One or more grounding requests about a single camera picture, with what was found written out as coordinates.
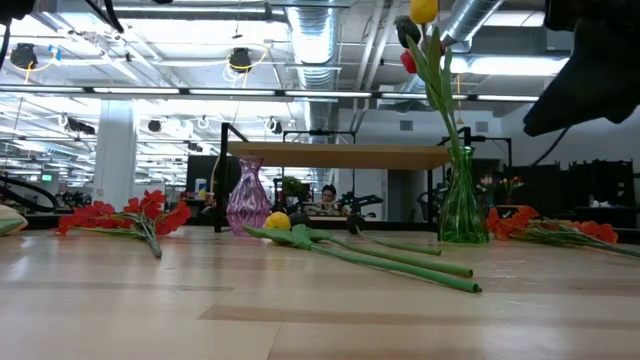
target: air duct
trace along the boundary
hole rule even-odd
[[[335,29],[337,13],[331,8],[299,8],[286,10],[291,24],[291,43],[297,63],[310,65],[329,65],[334,61],[336,50]],[[331,69],[298,68],[300,87],[308,90],[335,89],[336,73]],[[307,130],[335,130],[337,123],[330,102],[306,102],[304,105]],[[311,137],[312,143],[325,143],[326,137]],[[312,174],[319,184],[325,183],[326,169],[313,169]]]
[[[458,48],[471,51],[471,39],[491,17],[504,0],[456,0],[451,15],[438,24],[442,42],[447,46],[462,45]],[[424,92],[425,84],[414,75],[402,87],[403,92]]]

